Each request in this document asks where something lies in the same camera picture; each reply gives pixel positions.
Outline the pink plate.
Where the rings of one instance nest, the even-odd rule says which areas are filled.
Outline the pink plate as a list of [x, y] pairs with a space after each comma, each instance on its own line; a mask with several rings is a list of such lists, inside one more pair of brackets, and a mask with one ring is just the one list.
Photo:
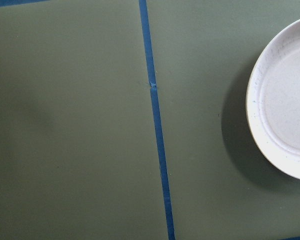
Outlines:
[[264, 157], [300, 180], [300, 19], [259, 55], [246, 89], [245, 112]]

